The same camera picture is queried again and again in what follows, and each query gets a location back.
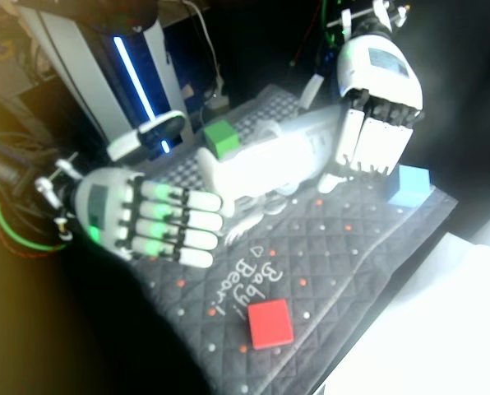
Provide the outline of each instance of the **green light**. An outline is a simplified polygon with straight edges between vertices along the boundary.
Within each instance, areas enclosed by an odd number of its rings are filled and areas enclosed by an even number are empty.
[[[154,215],[158,220],[162,220],[165,216],[172,214],[172,207],[166,204],[158,204],[155,206]]]
[[[96,243],[100,242],[100,230],[96,226],[90,226],[88,228],[88,234],[90,235],[91,239],[94,240]]]
[[[159,184],[155,187],[155,196],[160,200],[166,200],[169,197],[170,186],[167,184]]]
[[[163,234],[166,233],[165,224],[154,224],[152,226],[152,236],[156,239],[163,239]]]
[[[159,241],[149,241],[146,243],[145,251],[148,255],[156,257],[161,252],[161,243]]]

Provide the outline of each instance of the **black quilted fabric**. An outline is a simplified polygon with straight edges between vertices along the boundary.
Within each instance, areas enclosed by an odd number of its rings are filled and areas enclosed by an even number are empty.
[[[308,393],[393,271],[455,206],[435,188],[417,209],[390,206],[383,182],[359,177],[329,195],[298,193],[231,248],[218,247],[208,270],[135,263],[215,393]],[[273,299],[289,302],[294,343],[254,351],[246,306]]]

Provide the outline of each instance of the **light blue block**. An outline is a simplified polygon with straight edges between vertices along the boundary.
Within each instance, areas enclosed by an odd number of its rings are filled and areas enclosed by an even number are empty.
[[[396,206],[418,207],[431,193],[429,171],[397,165],[387,179],[387,202]]]

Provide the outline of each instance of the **robotic hand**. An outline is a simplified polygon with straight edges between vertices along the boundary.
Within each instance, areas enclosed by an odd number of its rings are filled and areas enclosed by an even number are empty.
[[[165,258],[192,267],[209,267],[223,225],[216,212],[221,198],[213,193],[157,184],[141,173],[101,168],[80,175],[65,160],[57,163],[74,180],[56,194],[49,179],[35,185],[50,204],[76,218],[104,249],[125,260],[138,255]]]

